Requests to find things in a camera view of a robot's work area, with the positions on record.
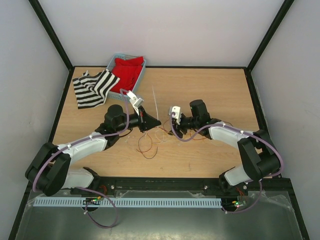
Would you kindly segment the white zip tie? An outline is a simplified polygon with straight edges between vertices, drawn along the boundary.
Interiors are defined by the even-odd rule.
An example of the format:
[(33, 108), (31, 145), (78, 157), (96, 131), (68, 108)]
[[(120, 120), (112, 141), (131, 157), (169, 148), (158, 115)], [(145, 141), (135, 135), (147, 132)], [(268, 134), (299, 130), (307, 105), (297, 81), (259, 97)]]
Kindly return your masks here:
[(155, 89), (153, 85), (151, 86), (151, 89), (152, 89), (152, 95), (153, 95), (153, 100), (155, 105), (156, 119), (159, 120), (159, 109), (158, 109), (157, 98), (156, 98)]

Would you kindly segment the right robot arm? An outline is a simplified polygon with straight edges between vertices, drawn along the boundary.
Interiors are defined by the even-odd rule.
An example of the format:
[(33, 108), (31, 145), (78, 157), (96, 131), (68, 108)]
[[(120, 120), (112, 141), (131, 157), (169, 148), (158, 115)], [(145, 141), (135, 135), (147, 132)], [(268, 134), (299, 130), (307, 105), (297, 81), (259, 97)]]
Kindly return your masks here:
[(201, 99), (193, 100), (189, 106), (190, 117), (185, 116), (179, 106), (169, 109), (172, 135), (183, 141), (183, 136), (193, 130), (196, 134), (223, 142), (239, 151), (241, 164), (223, 172), (218, 178), (218, 188), (223, 194), (231, 194), (239, 184), (282, 173), (284, 161), (265, 130), (245, 131), (212, 118)]

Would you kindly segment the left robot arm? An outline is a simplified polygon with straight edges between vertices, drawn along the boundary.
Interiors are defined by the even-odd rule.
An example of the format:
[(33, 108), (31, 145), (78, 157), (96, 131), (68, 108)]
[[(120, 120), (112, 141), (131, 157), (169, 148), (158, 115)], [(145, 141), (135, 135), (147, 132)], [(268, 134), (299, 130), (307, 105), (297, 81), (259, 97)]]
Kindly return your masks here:
[(83, 188), (94, 194), (100, 188), (99, 175), (88, 167), (71, 169), (77, 161), (111, 148), (122, 132), (138, 128), (141, 132), (161, 125), (142, 106), (133, 114), (126, 114), (120, 105), (111, 105), (104, 122), (90, 135), (76, 141), (55, 145), (43, 144), (25, 172), (34, 192), (50, 197), (61, 189)]

